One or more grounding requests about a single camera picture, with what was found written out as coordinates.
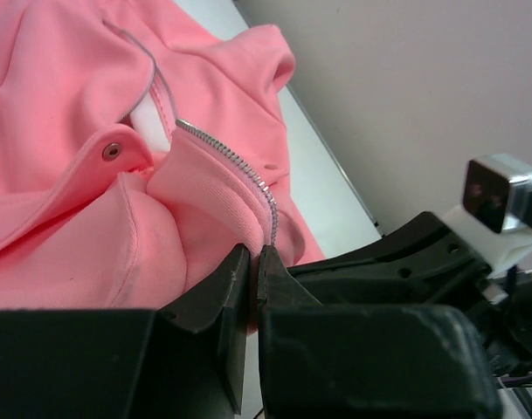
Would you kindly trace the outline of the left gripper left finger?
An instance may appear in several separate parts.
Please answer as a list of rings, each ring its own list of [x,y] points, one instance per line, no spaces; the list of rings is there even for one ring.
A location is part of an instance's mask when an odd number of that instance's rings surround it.
[[[0,418],[232,418],[250,256],[159,310],[0,311]]]

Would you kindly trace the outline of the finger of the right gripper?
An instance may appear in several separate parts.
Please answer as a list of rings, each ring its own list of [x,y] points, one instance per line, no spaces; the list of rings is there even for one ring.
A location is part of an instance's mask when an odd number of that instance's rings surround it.
[[[324,305],[466,306],[480,297],[488,264],[425,211],[375,243],[288,272]]]

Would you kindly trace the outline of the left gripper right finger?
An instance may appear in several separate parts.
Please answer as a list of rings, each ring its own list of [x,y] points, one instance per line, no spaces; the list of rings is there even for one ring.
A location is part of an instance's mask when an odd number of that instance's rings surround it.
[[[480,336],[456,308],[325,305],[267,246],[258,324],[268,418],[502,416]]]

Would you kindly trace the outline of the pink zip jacket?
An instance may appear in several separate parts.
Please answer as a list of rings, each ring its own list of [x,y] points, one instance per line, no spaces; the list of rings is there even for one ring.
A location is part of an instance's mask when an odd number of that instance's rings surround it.
[[[0,309],[161,308],[231,249],[323,259],[290,185],[280,29],[171,1],[0,1]]]

